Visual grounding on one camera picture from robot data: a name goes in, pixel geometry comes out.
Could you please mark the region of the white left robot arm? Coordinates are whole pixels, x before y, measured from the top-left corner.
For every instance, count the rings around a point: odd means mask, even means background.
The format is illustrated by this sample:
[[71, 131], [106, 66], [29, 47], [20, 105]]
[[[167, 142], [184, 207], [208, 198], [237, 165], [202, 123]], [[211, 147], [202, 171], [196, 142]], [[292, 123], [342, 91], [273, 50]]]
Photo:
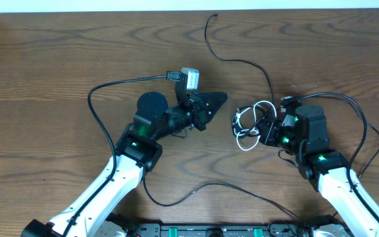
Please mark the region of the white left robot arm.
[[63, 212], [46, 224], [32, 220], [21, 235], [125, 236], [126, 228], [109, 223], [109, 216], [153, 170], [163, 152], [158, 140], [189, 126], [204, 130], [227, 98], [224, 92], [194, 92], [170, 107], [159, 92], [143, 94], [133, 123], [114, 145], [114, 155], [101, 174]]

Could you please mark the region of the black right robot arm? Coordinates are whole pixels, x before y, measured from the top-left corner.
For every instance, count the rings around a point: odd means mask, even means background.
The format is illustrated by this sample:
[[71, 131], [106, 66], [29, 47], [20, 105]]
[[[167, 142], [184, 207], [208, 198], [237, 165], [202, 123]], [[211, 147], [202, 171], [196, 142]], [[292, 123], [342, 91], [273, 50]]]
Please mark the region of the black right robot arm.
[[291, 105], [283, 120], [263, 118], [259, 141], [295, 156], [301, 176], [328, 200], [354, 236], [379, 236], [379, 206], [348, 160], [330, 147], [322, 107]]

